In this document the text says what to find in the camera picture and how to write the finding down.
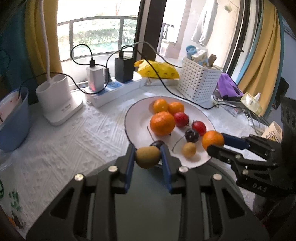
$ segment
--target tangerine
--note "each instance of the tangerine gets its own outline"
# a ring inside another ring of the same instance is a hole
[[[224,137],[217,131],[207,131],[202,137],[202,147],[207,150],[210,145],[224,146]]]
[[[178,113],[178,112],[184,112],[184,105],[180,102],[172,102],[168,105],[168,111],[172,115]]]
[[[159,112],[151,117],[150,128],[155,135],[166,136],[175,128],[175,119],[169,112]]]
[[[153,103],[153,111],[154,114],[167,111],[168,110],[168,103],[164,99],[158,99]]]

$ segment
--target black charger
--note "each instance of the black charger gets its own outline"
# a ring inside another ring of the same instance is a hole
[[[133,79],[134,59],[123,56],[123,51],[119,52],[119,57],[115,59],[115,79],[125,83]]]

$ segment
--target white plastic basket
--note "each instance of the white plastic basket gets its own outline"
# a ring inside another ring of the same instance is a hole
[[[208,69],[185,57],[177,89],[195,103],[205,102],[211,98],[221,73],[221,70]]]

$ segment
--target purple bag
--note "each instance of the purple bag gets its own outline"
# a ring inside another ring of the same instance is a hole
[[[240,97],[244,95],[228,74],[221,74],[218,80],[218,89],[222,98],[224,96]]]

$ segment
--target plate rim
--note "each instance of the plate rim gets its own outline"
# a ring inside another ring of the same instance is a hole
[[[142,100],[145,100],[145,99],[150,99],[150,98],[155,98],[155,97],[160,97],[160,98],[163,98],[163,97],[168,97],[168,98],[173,98],[173,99],[176,99],[176,100],[179,100],[179,99],[177,99],[177,98],[175,98],[175,97],[170,97],[170,96],[150,96],[150,97],[146,97],[146,98],[143,98],[143,99],[140,99],[140,100],[138,100],[137,102],[135,102],[135,103],[133,103],[129,108],[128,108],[128,110],[127,110],[127,112],[126,112],[126,114],[125,114],[125,116],[124,116],[124,132],[125,132],[125,134],[126,134],[126,137],[127,137],[127,139],[128,139],[128,141],[129,141],[129,143],[130,144],[132,144],[132,145],[134,145],[132,142],[131,142],[131,140],[129,139],[129,137],[128,137],[128,134],[127,134],[127,131],[126,131],[126,116],[127,116],[127,114],[128,114],[128,112],[129,112],[129,110],[135,105],[135,104],[137,104],[138,102],[140,102],[140,101],[142,101]],[[194,106],[193,104],[191,104],[191,103],[189,103],[189,102],[186,102],[186,103],[188,103],[188,104],[190,104],[190,105],[192,105],[194,108],[196,108],[197,110],[199,110],[196,106]],[[215,128],[215,126],[213,125],[213,123],[211,122],[211,120],[201,111],[201,110],[199,110],[209,121],[210,121],[210,123],[212,124],[212,126],[214,127],[214,130],[216,131],[216,128]]]

